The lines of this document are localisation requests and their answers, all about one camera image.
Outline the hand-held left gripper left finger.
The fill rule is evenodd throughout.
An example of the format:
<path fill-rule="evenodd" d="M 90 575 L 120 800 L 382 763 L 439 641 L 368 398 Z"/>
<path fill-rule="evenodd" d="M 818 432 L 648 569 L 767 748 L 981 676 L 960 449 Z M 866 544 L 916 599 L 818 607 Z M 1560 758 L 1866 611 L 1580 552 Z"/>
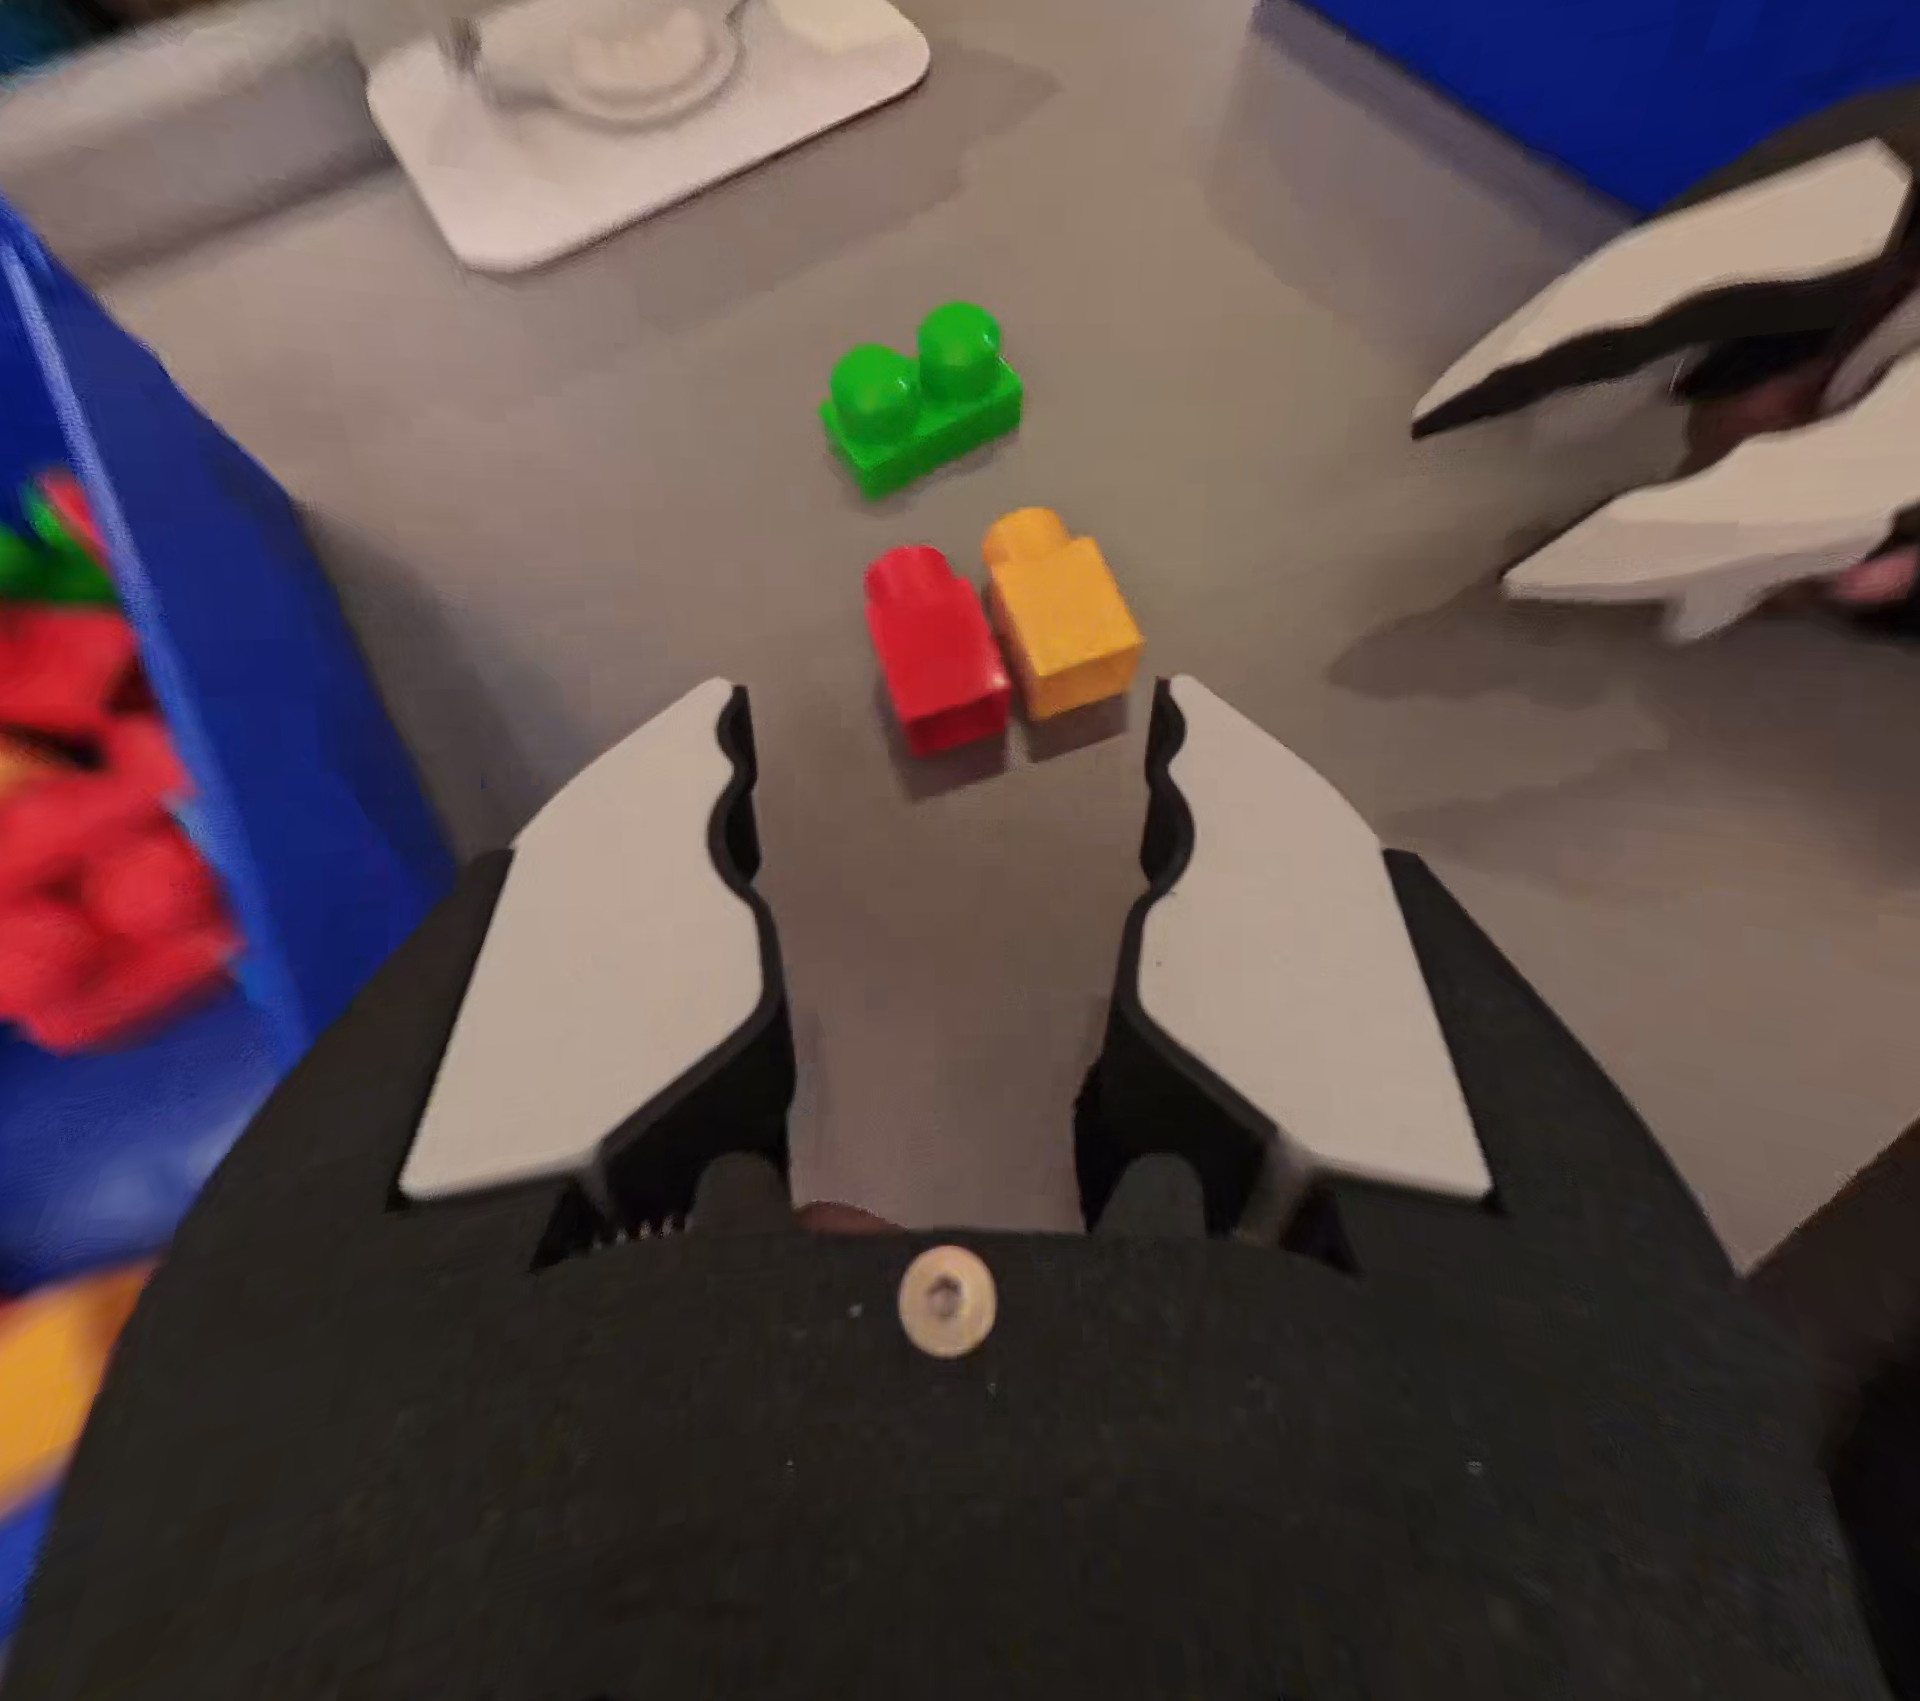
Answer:
<path fill-rule="evenodd" d="M 563 1185 L 615 1234 L 729 1156 L 787 1176 L 797 1088 L 756 889 L 749 693 L 698 684 L 520 828 L 395 1176 L 414 1206 Z"/>

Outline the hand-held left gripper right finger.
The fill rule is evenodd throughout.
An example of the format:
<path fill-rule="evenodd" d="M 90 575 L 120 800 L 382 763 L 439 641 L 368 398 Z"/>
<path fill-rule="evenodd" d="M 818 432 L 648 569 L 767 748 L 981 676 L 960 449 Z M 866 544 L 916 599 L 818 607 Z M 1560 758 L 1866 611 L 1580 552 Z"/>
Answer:
<path fill-rule="evenodd" d="M 1475 1209 L 1493 1176 L 1354 805 L 1194 676 L 1155 681 L 1098 1054 L 1072 1106 L 1088 1233 L 1170 1160 L 1201 1237 L 1275 1240 L 1331 1183 Z"/>

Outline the red tall toy block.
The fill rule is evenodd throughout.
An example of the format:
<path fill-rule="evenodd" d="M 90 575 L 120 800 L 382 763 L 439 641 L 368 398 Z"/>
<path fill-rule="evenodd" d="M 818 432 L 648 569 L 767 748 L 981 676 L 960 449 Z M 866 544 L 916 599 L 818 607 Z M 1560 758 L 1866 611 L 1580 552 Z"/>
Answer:
<path fill-rule="evenodd" d="M 907 754 L 947 754 L 1004 736 L 1011 681 L 974 586 L 927 544 L 868 565 L 861 604 L 885 703 Z"/>

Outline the white folding book stand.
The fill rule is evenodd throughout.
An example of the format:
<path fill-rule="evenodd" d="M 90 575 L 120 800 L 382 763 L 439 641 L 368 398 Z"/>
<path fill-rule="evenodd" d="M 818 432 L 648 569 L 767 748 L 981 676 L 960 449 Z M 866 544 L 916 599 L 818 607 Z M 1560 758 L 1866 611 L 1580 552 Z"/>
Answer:
<path fill-rule="evenodd" d="M 917 88 L 889 0 L 414 0 L 372 122 L 467 268 L 558 262 Z"/>

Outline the blue divided plastic bin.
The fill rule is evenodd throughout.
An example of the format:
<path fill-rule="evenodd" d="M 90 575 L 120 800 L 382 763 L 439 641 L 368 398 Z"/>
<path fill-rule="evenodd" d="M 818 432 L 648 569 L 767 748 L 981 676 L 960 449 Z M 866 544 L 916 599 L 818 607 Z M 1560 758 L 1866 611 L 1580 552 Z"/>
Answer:
<path fill-rule="evenodd" d="M 441 899 L 447 848 L 291 499 L 2 209 L 3 521 L 78 477 L 238 923 L 144 1040 L 3 1032 L 3 1296 L 156 1256 L 241 1126 Z"/>

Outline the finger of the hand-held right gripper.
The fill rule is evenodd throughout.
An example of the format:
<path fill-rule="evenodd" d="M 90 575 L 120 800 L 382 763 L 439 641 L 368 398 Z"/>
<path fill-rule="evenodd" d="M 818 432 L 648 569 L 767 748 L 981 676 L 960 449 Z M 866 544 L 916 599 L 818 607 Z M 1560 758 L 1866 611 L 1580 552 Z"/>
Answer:
<path fill-rule="evenodd" d="M 1549 280 L 1417 400 L 1427 441 L 1717 345 L 1830 330 L 1889 273 L 1916 215 L 1882 140 L 1646 221 Z"/>
<path fill-rule="evenodd" d="M 1808 419 L 1634 489 L 1500 578 L 1516 603 L 1655 607 L 1670 641 L 1810 592 L 1916 628 L 1918 342 L 1908 293 L 1837 359 Z"/>

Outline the red two-stud toy block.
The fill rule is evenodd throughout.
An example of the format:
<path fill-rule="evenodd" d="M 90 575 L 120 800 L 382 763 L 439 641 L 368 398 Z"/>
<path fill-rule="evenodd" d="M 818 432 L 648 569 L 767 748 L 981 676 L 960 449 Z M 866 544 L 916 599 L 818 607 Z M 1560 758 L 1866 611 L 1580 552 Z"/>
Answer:
<path fill-rule="evenodd" d="M 231 980 L 226 891 L 180 824 L 173 745 L 109 720 L 90 761 L 3 736 L 2 1021 L 58 1057 L 146 1039 Z"/>

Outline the yellow long toy block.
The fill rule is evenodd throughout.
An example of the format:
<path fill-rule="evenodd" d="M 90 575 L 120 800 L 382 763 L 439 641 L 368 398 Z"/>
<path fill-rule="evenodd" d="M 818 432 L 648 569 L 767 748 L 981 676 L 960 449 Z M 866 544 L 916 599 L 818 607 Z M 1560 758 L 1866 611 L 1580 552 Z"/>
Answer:
<path fill-rule="evenodd" d="M 58 1484 L 156 1260 L 2 1304 L 2 1518 Z"/>

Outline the green two-stud toy block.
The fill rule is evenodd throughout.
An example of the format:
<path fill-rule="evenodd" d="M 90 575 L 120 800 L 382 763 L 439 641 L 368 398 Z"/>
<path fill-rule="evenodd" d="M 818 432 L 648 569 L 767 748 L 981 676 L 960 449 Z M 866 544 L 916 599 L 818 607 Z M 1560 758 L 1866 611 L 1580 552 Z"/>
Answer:
<path fill-rule="evenodd" d="M 853 345 L 819 404 L 828 449 L 869 503 L 1010 437 L 1021 417 L 999 325 L 972 301 L 933 307 L 912 351 Z"/>

